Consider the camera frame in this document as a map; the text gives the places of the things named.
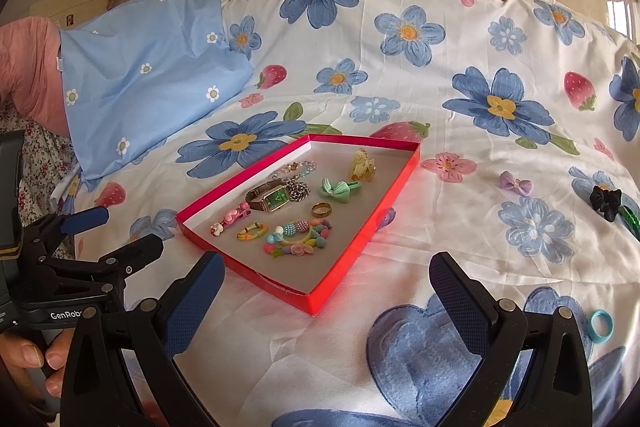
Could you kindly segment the person's left hand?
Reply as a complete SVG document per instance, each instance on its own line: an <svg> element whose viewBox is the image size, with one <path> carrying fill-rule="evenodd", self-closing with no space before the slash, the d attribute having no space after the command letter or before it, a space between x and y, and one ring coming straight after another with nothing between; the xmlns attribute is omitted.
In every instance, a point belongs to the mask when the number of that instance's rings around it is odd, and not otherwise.
<svg viewBox="0 0 640 427"><path fill-rule="evenodd" d="M27 369L41 369L44 363L54 370L44 382L47 394L55 398L61 395L65 365L74 332L75 329L63 329L44 353L28 339L11 333L1 335L1 358L17 388L28 401L38 402L43 395L27 374Z"/></svg>

